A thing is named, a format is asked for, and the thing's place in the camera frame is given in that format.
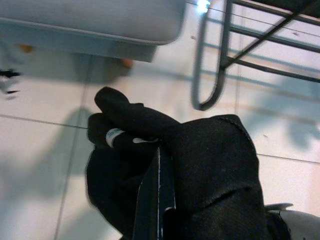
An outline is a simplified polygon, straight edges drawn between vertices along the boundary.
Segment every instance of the floor tile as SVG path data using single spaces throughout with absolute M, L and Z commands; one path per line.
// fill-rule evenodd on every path
M 118 240 L 121 237 L 121 234 L 89 203 L 85 172 L 92 150 L 93 145 L 87 140 L 87 131 L 80 129 L 58 240 Z
M 75 129 L 4 117 L 0 129 L 0 239 L 53 240 Z
M 245 21 L 257 30 L 265 23 Z M 282 37 L 294 36 L 288 30 Z M 320 44 L 320 37 L 301 36 L 305 42 Z M 244 37 L 249 43 L 253 38 Z M 266 42 L 244 60 L 283 71 L 319 78 L 320 55 Z M 249 131 L 260 154 L 320 162 L 320 85 L 239 68 L 237 113 Z
M 62 124 L 81 106 L 89 55 L 36 48 L 25 64 L 14 96 L 1 95 L 0 114 Z M 77 124 L 78 116 L 69 119 Z
M 220 20 L 220 12 L 212 12 L 212 17 Z M 120 66 L 116 59 L 95 57 L 92 76 L 87 87 L 84 106 L 91 112 L 99 112 L 94 103 L 95 94 L 104 86 L 109 86 L 123 92 L 133 103 L 142 102 L 147 107 L 154 108 L 181 122 L 203 117 L 235 112 L 237 67 L 228 71 L 230 77 L 219 103 L 209 111 L 194 110 L 191 105 L 191 82 L 196 54 L 196 39 L 198 36 L 200 14 L 196 6 L 187 5 L 185 23 L 180 37 L 173 43 L 160 46 L 152 63 L 134 62 L 132 70 Z M 212 45 L 220 41 L 220 24 L 208 27 L 207 39 Z M 234 49 L 239 46 L 231 39 Z M 214 86 L 214 72 L 217 68 L 218 50 L 206 47 L 203 66 L 207 74 L 201 81 L 201 97 L 204 100 Z M 87 125 L 88 115 L 82 115 L 81 126 Z
M 292 203 L 288 209 L 320 217 L 320 164 L 259 156 L 264 203 Z

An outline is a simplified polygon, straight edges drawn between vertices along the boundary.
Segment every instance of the gloved hand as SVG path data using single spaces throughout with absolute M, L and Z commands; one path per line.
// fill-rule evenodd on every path
M 102 113 L 88 124 L 96 145 L 88 194 L 126 238 L 132 238 L 138 188 L 159 144 L 173 159 L 179 239 L 266 238 L 259 163 L 237 116 L 179 123 L 108 87 L 95 102 Z

